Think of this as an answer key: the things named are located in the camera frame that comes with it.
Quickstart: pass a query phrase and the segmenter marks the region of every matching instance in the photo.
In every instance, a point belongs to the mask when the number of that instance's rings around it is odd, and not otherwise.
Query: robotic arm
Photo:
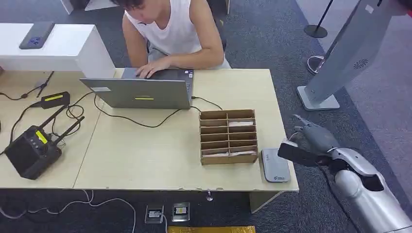
[[[385,178],[361,154],[341,148],[327,129],[295,115],[304,126],[295,127],[321,155],[307,152],[286,140],[282,158],[304,166],[326,165],[340,191],[350,200],[372,233],[412,233],[412,222],[385,182]]]

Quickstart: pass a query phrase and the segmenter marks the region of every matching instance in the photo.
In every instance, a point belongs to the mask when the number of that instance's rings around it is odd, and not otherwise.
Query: man's hand
[[[155,72],[159,70],[164,70],[172,65],[172,58],[162,57],[159,60],[150,62],[147,65],[140,67],[137,70],[136,76],[138,75],[141,79],[149,79]]]

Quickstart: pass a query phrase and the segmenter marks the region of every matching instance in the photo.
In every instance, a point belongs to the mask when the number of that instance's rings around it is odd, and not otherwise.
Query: stanchion base
[[[317,25],[308,25],[304,28],[305,33],[313,38],[324,38],[327,36],[327,31],[323,27],[316,30]]]
[[[308,59],[308,62],[306,62],[306,68],[308,69],[308,71],[315,75],[318,73],[318,67],[320,65],[320,63],[323,61],[324,57],[323,56],[311,56]]]
[[[298,86],[297,94],[299,95],[299,98],[303,103],[303,107],[307,111],[331,110],[331,109],[338,109],[341,107],[334,95],[329,96],[329,98],[327,98],[325,101],[321,102],[320,104],[312,104],[308,96],[306,95],[305,87],[306,86]]]

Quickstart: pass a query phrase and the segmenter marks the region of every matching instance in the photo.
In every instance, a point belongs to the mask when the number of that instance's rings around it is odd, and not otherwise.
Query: man's arm
[[[223,63],[223,46],[219,31],[206,0],[191,0],[190,19],[199,36],[202,49],[195,53],[171,55],[151,62],[139,69],[141,77],[150,78],[156,71],[170,66],[189,69],[207,69]]]
[[[132,22],[123,15],[123,35],[126,41],[127,53],[132,67],[142,67],[147,64],[146,41]]]

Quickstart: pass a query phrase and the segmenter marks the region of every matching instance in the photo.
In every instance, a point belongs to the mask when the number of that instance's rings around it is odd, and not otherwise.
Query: black pole
[[[323,20],[325,19],[325,16],[327,12],[329,11],[330,6],[332,5],[333,0],[330,0],[329,4],[327,5],[327,8],[325,12],[323,13],[321,20],[319,21],[318,25],[308,25],[305,27],[304,31],[308,36],[314,37],[314,38],[324,38],[327,36],[327,31],[325,28],[321,27],[321,24]]]
[[[330,6],[332,5],[332,2],[333,2],[333,0],[330,0],[329,4],[327,5],[327,8],[326,8],[325,12],[323,12],[322,18],[319,21],[318,26],[316,27],[315,31],[317,31],[319,29],[319,27],[321,26],[321,23],[323,22],[323,19],[325,18],[327,12],[329,11]]]

